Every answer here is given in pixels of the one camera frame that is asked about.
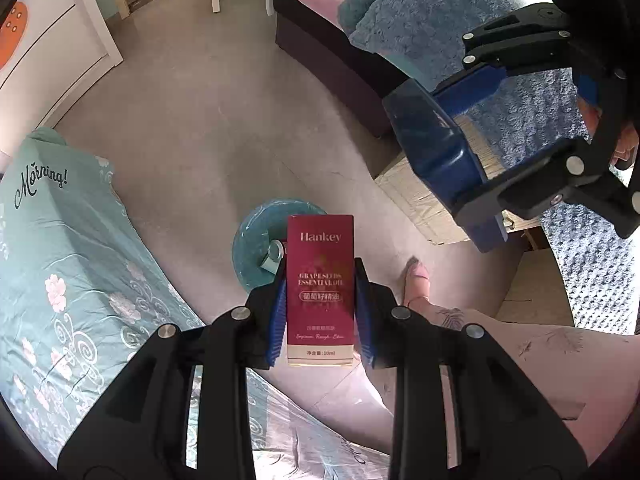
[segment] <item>person's foot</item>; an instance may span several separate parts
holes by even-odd
[[[410,307],[412,300],[424,298],[429,301],[429,273],[422,262],[418,261],[409,266],[404,281],[404,306]]]

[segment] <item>cardboard box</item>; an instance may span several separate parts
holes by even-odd
[[[353,216],[290,216],[287,359],[291,365],[353,361]]]

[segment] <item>bare leg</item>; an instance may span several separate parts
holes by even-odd
[[[619,336],[563,326],[504,323],[477,310],[444,308],[428,301],[422,264],[407,273],[405,303],[433,324],[460,330],[478,323],[526,373],[565,420],[592,463],[635,405],[640,384],[640,336]],[[370,378],[392,410],[391,374]]]

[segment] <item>teal fabric cover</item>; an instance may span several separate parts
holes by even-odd
[[[150,334],[166,322],[202,326],[130,224],[112,176],[108,160],[41,128],[0,182],[0,394],[53,465]],[[246,373],[258,479],[386,477],[387,455],[347,442]],[[191,466],[201,378],[197,367],[185,436]]]

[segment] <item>orange sticker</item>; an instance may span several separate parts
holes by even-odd
[[[27,28],[27,6],[17,2],[0,28],[0,69],[7,64]]]

